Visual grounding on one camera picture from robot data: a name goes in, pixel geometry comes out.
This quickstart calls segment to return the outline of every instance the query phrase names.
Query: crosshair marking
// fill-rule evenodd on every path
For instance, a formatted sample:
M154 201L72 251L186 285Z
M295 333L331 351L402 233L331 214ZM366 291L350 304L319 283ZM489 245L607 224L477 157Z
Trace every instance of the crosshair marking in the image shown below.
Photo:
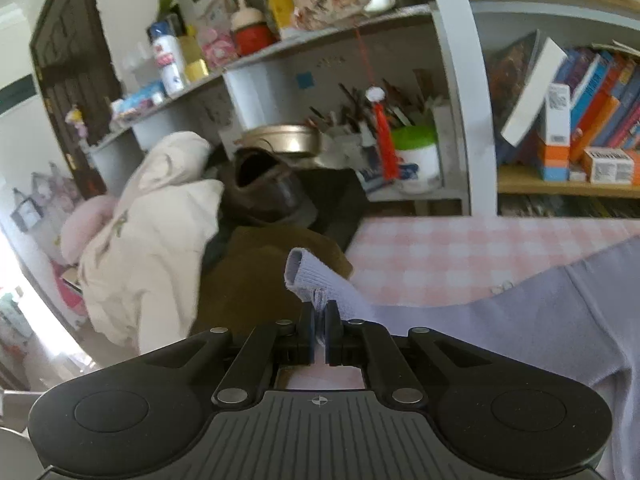
M316 406L324 406L326 403L329 402L329 399L318 395L317 397L314 397L313 399L311 399L311 402L314 403Z

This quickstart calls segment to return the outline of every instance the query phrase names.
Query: door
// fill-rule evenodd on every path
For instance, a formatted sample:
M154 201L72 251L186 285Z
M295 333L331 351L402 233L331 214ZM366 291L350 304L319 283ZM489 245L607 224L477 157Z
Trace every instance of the door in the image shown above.
M76 128L65 123L77 105L93 146L109 133L110 103L120 97L95 0L47 0L31 37L31 57L49 120L82 195L104 193Z

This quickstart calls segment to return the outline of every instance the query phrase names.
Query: pink pillow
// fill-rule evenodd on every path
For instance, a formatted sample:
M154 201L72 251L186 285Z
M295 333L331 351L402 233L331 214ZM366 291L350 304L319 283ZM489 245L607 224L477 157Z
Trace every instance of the pink pillow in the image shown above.
M60 231L60 252L69 264L78 263L84 248L111 221L117 205L118 199L114 196L94 196L66 219Z

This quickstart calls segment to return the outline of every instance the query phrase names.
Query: cardboard box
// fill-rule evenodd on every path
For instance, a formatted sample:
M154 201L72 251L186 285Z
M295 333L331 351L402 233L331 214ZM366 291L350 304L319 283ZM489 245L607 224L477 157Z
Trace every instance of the cardboard box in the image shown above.
M547 146L568 148L571 145L571 92L568 85L549 85L538 135Z
M634 177L631 184L640 186L640 153L636 150L625 150L625 153L634 161Z
M541 166L564 168L569 164L568 146L549 146L540 140L538 143L538 160Z
M619 148L584 150L582 167L592 184L631 184L634 179L634 160Z
M587 182L587 174L577 164L569 165L569 182Z
M549 166L539 166L540 178L545 182L566 182L569 178L569 166L564 168L553 168Z

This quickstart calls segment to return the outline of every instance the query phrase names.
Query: green lid jar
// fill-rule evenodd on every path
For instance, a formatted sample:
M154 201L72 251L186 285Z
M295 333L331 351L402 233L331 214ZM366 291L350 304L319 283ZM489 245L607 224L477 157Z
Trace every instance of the green lid jar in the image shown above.
M398 157L398 187L407 194L427 193L442 186L438 136L433 126L405 126L391 132Z

